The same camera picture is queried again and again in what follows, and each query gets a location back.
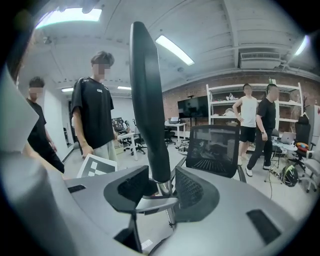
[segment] helmet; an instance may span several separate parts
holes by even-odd
[[[294,187],[298,182],[298,172],[293,165],[288,165],[282,169],[280,179],[288,187]]]

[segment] short hair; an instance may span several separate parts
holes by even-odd
[[[29,82],[29,88],[43,88],[45,81],[40,76],[35,76]]]
[[[115,58],[109,52],[99,51],[91,59],[91,65],[93,64],[109,64],[110,67],[115,63]]]
[[[272,87],[278,87],[274,83],[269,83],[268,86],[266,87],[266,94],[268,94],[271,90]]]
[[[244,90],[246,86],[250,86],[250,88],[252,88],[252,86],[251,86],[250,84],[245,83],[245,84],[243,85],[243,88],[242,88],[242,89]]]

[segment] white sneaker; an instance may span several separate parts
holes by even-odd
[[[247,167],[245,167],[245,172],[249,177],[252,177],[252,170],[249,170]]]
[[[242,157],[238,156],[238,166],[242,166]]]
[[[264,169],[266,171],[273,171],[274,170],[274,168],[271,167],[270,165],[269,166],[265,166],[264,164],[263,164],[263,168],[262,169]]]

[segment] gray shorts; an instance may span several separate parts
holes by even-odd
[[[109,141],[107,144],[104,144],[101,147],[95,148],[93,150],[93,154],[97,157],[112,160],[115,162],[117,162],[118,160],[113,140]]]

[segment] fluorescent light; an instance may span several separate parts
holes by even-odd
[[[175,54],[178,58],[180,58],[185,64],[188,66],[195,64],[195,62],[178,46],[176,46],[172,41],[166,38],[164,35],[161,35],[157,40],[156,43],[167,48],[170,52]]]
[[[306,48],[306,46],[308,45],[309,43],[309,37],[306,35],[304,36],[304,39],[299,47],[299,49],[295,52],[295,56],[298,56],[300,53],[303,52],[303,50]]]
[[[131,90],[131,87],[118,86],[118,89]]]
[[[73,92],[73,88],[63,88],[63,89],[61,89],[61,91],[63,92],[63,93],[67,93],[67,92]]]
[[[73,22],[73,21],[88,21],[97,22],[101,15],[101,9],[92,9],[89,13],[83,13],[82,8],[68,8],[64,12],[55,10],[49,13],[40,23],[35,27],[36,29],[42,28],[47,25],[60,23],[60,22]]]

